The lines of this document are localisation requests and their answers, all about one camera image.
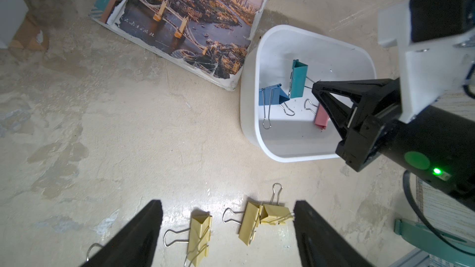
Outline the yellow binder clip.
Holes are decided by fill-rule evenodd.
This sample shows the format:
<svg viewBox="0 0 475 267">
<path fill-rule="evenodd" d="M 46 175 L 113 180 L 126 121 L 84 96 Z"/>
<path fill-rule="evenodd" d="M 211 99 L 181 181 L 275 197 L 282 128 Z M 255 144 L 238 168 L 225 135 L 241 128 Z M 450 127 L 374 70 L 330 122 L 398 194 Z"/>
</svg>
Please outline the yellow binder clip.
<svg viewBox="0 0 475 267">
<path fill-rule="evenodd" d="M 273 184 L 270 201 L 262 204 L 262 211 L 259 217 L 260 224 L 276 226 L 294 221 L 294 213 L 289 208 L 280 205 L 282 190 L 283 186 L 280 183 Z"/>
<path fill-rule="evenodd" d="M 233 211 L 231 208 L 226 208 L 222 221 L 224 223 L 235 223 L 239 225 L 238 237 L 246 245 L 250 246 L 254 241 L 256 235 L 256 229 L 260 224 L 262 212 L 262 205 L 249 201 L 244 211 Z M 232 215 L 242 215 L 242 220 L 226 219 L 226 215 L 231 213 Z"/>
<path fill-rule="evenodd" d="M 211 215 L 195 215 L 190 219 L 190 226 L 187 229 L 174 231 L 169 229 L 165 231 L 163 236 L 163 245 L 165 248 L 170 248 L 174 244 L 187 244 L 186 258 L 184 261 L 185 267 L 199 267 L 204 258 L 209 255 L 209 243 L 212 236 L 212 221 Z M 176 239 L 167 242 L 169 234 L 180 235 L 187 232 L 189 234 L 188 240 Z"/>
</svg>

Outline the pink binder clip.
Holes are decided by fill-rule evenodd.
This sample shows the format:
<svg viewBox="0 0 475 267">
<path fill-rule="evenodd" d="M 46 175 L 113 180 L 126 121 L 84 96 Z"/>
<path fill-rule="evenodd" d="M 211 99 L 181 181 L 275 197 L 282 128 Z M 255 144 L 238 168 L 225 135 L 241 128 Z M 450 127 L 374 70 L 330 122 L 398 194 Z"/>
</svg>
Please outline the pink binder clip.
<svg viewBox="0 0 475 267">
<path fill-rule="evenodd" d="M 315 114 L 314 124 L 321 131 L 324 131 L 327 128 L 330 118 L 320 103 L 316 106 L 312 101 L 310 101 L 310 99 L 306 99 L 304 102 L 304 109 Z"/>
</svg>

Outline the blue binder clip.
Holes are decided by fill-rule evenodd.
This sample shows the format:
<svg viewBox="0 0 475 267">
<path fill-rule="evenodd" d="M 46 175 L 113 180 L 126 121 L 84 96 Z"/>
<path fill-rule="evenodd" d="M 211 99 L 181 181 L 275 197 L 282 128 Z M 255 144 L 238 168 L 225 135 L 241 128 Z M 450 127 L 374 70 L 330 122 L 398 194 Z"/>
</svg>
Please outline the blue binder clip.
<svg viewBox="0 0 475 267">
<path fill-rule="evenodd" d="M 272 128 L 270 115 L 273 105 L 280 106 L 287 116 L 295 115 L 295 111 L 287 105 L 289 100 L 290 97 L 282 90 L 281 84 L 272 85 L 259 90 L 259 106 L 263 107 L 262 127 L 265 130 Z"/>
</svg>

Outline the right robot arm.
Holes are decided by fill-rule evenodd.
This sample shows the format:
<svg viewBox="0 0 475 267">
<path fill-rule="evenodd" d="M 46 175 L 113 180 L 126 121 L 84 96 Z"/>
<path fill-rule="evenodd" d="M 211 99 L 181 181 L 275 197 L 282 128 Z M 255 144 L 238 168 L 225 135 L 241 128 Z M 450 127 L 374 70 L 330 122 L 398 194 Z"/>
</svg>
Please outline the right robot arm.
<svg viewBox="0 0 475 267">
<path fill-rule="evenodd" d="M 340 134 L 336 154 L 356 172 L 383 155 L 475 208 L 474 121 L 434 106 L 400 121 L 398 79 L 319 81 L 312 94 Z"/>
</svg>

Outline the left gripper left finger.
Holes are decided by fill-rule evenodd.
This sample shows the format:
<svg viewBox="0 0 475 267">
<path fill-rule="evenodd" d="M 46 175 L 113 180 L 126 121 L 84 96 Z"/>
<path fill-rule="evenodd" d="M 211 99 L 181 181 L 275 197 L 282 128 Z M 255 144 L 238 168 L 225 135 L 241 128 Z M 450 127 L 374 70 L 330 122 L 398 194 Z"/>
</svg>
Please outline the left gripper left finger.
<svg viewBox="0 0 475 267">
<path fill-rule="evenodd" d="M 150 267 L 163 220 L 160 200 L 151 200 L 101 248 L 85 267 Z"/>
</svg>

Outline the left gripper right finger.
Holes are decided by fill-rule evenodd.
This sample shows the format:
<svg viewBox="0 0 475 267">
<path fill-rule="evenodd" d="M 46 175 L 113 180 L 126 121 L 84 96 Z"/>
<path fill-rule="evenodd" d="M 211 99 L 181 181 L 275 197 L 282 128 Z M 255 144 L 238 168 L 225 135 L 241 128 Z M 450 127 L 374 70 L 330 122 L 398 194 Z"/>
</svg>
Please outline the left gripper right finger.
<svg viewBox="0 0 475 267">
<path fill-rule="evenodd" d="M 360 255 L 305 200 L 294 206 L 294 228 L 304 267 L 370 267 Z"/>
</svg>

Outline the white plastic storage box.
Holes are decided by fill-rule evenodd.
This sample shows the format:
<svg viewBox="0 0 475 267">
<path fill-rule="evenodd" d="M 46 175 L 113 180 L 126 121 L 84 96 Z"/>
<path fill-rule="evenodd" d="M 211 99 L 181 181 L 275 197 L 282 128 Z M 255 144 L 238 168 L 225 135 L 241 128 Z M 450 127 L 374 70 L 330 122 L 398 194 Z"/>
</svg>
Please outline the white plastic storage box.
<svg viewBox="0 0 475 267">
<path fill-rule="evenodd" d="M 276 84 L 288 94 L 294 59 L 308 65 L 307 77 L 318 81 L 369 80 L 376 77 L 370 55 L 362 48 L 290 25 L 278 25 L 267 31 L 247 55 L 241 76 L 241 128 L 253 145 L 282 163 L 336 158 L 341 140 L 333 123 L 321 131 L 315 114 L 304 109 L 310 99 L 319 102 L 310 89 L 301 98 L 291 98 L 287 105 L 295 111 L 287 116 L 273 105 L 272 128 L 262 127 L 263 107 L 259 90 Z"/>
</svg>

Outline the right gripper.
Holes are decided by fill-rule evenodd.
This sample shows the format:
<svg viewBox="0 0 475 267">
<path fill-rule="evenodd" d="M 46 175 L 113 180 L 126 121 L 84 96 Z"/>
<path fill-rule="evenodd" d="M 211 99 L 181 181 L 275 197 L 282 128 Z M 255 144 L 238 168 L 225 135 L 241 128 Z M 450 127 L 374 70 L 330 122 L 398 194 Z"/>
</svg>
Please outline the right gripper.
<svg viewBox="0 0 475 267">
<path fill-rule="evenodd" d="M 350 168 L 360 172 L 380 155 L 404 166 L 395 141 L 404 127 L 399 79 L 319 81 L 312 94 L 338 131 L 336 154 Z"/>
</svg>

